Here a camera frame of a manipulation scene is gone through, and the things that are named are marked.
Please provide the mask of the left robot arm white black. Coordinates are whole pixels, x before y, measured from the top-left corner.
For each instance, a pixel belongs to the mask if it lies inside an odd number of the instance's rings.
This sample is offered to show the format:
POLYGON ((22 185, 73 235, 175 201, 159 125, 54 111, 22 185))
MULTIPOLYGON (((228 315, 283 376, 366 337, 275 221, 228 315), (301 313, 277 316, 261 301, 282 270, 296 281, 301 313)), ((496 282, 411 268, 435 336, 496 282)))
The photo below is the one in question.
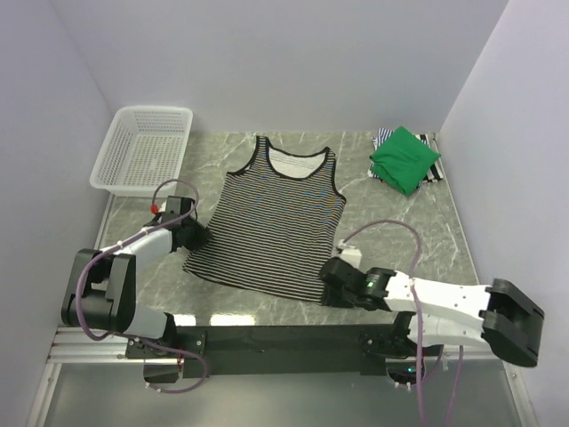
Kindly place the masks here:
POLYGON ((135 235, 102 249, 77 252, 60 309, 65 326, 80 327, 95 341, 123 334, 146 341, 159 358, 180 345, 172 314, 137 302, 137 275, 153 261, 202 248, 211 232, 193 217, 197 201, 169 196, 135 235))

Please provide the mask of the striped clothes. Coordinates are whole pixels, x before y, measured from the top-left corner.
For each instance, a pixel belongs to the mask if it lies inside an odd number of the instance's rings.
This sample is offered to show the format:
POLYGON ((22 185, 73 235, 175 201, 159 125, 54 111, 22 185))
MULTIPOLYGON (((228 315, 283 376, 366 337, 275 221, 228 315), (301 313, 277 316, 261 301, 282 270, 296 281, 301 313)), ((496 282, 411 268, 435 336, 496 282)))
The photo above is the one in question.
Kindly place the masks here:
POLYGON ((325 303, 319 271, 331 258, 346 198, 328 147, 294 155, 257 136, 249 161, 228 172, 207 229, 183 270, 202 280, 304 302, 325 303))

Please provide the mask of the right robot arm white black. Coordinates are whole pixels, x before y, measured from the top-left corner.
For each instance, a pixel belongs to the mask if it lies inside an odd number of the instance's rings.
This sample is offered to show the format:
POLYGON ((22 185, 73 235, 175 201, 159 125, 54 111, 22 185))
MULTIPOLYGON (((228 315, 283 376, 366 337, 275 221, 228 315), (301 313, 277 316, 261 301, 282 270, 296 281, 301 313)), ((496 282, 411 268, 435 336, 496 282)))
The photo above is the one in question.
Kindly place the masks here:
POLYGON ((412 313, 409 324, 390 333, 399 354, 409 355, 420 345, 462 345, 488 348, 515 366, 538 364, 544 310, 506 279, 469 286, 383 268, 363 273, 339 257, 328 260, 319 277, 325 291, 348 305, 412 313))

